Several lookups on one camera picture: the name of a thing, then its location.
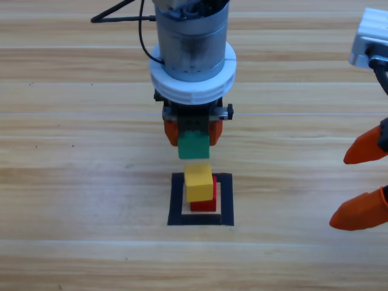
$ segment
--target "toy block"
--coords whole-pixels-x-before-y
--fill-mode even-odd
[[[178,137],[180,159],[209,159],[210,136],[204,132],[186,131]]]
[[[213,175],[210,164],[187,165],[184,168],[187,202],[213,199]]]
[[[217,211],[217,178],[213,177],[213,200],[191,202],[192,212],[216,212]]]

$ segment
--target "white ring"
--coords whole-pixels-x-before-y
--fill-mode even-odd
[[[159,44],[152,56],[160,57]],[[224,68],[215,77],[202,82],[184,82],[168,75],[161,64],[150,60],[151,80],[154,88],[168,100],[184,105],[200,105],[218,100],[233,86],[237,70],[237,57],[230,44],[226,44]]]

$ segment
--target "white plastic housing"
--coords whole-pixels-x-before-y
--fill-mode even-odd
[[[152,56],[160,58],[159,45]],[[155,89],[168,100],[184,105],[201,105],[223,97],[233,86],[237,70],[236,53],[226,44],[224,68],[215,77],[202,82],[184,82],[168,75],[161,64],[150,60],[151,80]]]
[[[388,12],[366,8],[354,39],[349,62],[362,69],[370,69],[365,51],[371,44],[388,45]]]

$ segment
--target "green block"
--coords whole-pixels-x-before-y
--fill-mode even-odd
[[[187,131],[178,137],[180,159],[210,159],[210,136],[200,131]]]

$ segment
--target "red block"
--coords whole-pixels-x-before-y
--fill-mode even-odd
[[[191,202],[192,212],[216,212],[217,211],[217,178],[213,176],[213,200]]]

